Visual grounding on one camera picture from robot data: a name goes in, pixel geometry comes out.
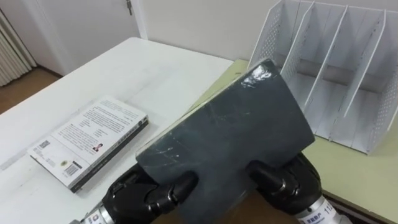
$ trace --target perforated panel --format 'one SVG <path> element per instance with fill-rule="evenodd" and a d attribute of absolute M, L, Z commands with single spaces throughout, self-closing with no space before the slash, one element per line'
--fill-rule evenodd
<path fill-rule="evenodd" d="M 267 19 L 250 60 L 250 67 L 263 58 L 273 58 L 279 35 L 282 7 L 283 2 L 281 1 L 268 12 Z"/>
<path fill-rule="evenodd" d="M 303 20 L 301 21 L 300 27 L 298 28 L 297 35 L 293 41 L 292 48 L 290 49 L 285 64 L 282 67 L 282 71 L 280 72 L 288 85 L 289 81 L 297 73 L 297 66 L 300 63 L 301 51 L 305 43 L 305 38 L 307 37 L 308 28 L 310 27 L 310 18 L 313 6 L 314 3 L 312 3 L 311 7 L 304 14 Z"/>
<path fill-rule="evenodd" d="M 381 95 L 379 109 L 377 111 L 376 124 L 372 128 L 371 137 L 369 139 L 370 143 L 368 152 L 376 147 L 392 123 L 392 120 L 394 119 L 398 109 L 397 94 L 398 74 L 396 71 Z"/>

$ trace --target book cover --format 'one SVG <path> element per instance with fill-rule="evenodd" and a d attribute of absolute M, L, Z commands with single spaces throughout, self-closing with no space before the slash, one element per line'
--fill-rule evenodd
<path fill-rule="evenodd" d="M 76 192 L 147 123 L 144 112 L 105 96 L 37 141 L 27 152 Z"/>

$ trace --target beige table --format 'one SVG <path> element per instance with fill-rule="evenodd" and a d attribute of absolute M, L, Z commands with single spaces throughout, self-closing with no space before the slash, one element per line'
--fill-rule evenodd
<path fill-rule="evenodd" d="M 244 60 L 235 61 L 193 107 L 244 73 L 247 65 Z M 398 223 L 397 120 L 370 156 L 322 138 L 304 150 L 319 171 L 327 195 L 387 223 Z"/>

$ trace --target white wall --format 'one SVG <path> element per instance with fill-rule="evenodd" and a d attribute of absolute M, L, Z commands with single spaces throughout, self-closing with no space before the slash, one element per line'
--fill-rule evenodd
<path fill-rule="evenodd" d="M 142 0 L 150 40 L 231 60 L 249 60 L 278 0 Z M 398 11 L 398 0 L 321 0 Z"/>
<path fill-rule="evenodd" d="M 0 0 L 36 62 L 66 75 L 129 37 L 139 37 L 126 0 Z"/>

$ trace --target white door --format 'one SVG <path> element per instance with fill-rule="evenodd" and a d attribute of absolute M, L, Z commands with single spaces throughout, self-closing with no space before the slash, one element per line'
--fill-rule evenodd
<path fill-rule="evenodd" d="M 40 65 L 66 75 L 129 37 L 139 37 L 126 0 L 0 0 Z"/>
<path fill-rule="evenodd" d="M 126 0 L 38 0 L 75 67 L 139 37 Z"/>

